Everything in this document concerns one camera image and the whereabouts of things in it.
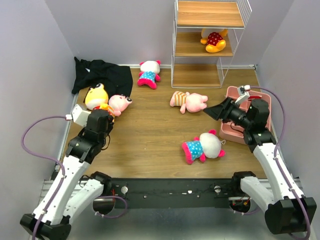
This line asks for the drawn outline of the white plush blue dress front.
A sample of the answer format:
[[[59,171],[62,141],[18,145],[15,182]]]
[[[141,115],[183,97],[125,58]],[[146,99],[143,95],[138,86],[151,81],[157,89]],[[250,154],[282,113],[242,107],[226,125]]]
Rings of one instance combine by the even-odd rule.
[[[183,142],[181,147],[186,163],[191,165],[196,159],[204,163],[206,159],[224,157],[226,155],[226,152],[222,149],[224,143],[216,134],[217,131],[211,129],[200,136],[196,136],[192,141]]]

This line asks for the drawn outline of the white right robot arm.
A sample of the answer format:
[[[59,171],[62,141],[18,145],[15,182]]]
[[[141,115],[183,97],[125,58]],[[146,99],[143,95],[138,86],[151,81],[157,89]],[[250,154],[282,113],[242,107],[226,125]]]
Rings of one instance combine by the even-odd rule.
[[[251,172],[236,172],[230,191],[236,196],[245,193],[256,203],[272,234],[293,236],[305,232],[308,239],[317,204],[300,190],[278,152],[279,143],[266,127],[270,115],[268,103],[253,99],[244,111],[227,97],[204,112],[214,120],[233,122],[243,128],[244,142],[259,161],[271,187],[266,189]]]

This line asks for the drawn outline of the small yellow plush toy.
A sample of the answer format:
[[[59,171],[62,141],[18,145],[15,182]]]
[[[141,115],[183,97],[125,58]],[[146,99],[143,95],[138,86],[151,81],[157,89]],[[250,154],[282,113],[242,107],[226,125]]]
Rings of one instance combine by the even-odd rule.
[[[85,98],[84,104],[88,110],[94,109],[110,110],[108,105],[109,95],[102,83],[98,83],[95,87],[90,87]]]

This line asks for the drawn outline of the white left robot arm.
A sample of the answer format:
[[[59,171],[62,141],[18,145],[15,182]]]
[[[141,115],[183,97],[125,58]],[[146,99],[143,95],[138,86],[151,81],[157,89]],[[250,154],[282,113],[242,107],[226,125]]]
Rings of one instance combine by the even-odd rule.
[[[32,213],[24,214],[20,225],[33,240],[65,240],[75,219],[97,197],[107,197],[111,191],[108,177],[99,173],[76,194],[73,191],[94,158],[102,151],[113,129],[113,116],[103,109],[87,115],[80,133],[69,143],[60,170],[47,194]]]

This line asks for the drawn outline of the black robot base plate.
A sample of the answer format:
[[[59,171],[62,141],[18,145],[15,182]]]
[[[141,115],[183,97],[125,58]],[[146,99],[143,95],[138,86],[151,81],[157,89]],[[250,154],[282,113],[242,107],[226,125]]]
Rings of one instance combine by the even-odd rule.
[[[252,200],[230,178],[111,178],[102,196],[108,207],[123,209],[232,208],[248,212]]]

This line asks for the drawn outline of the large yellow plush toy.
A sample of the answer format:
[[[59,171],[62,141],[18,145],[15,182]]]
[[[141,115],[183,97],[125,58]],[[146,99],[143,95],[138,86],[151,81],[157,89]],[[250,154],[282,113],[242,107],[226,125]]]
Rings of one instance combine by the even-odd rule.
[[[203,28],[201,31],[201,44],[206,45],[208,53],[222,51],[227,43],[224,37],[228,34],[227,28]]]

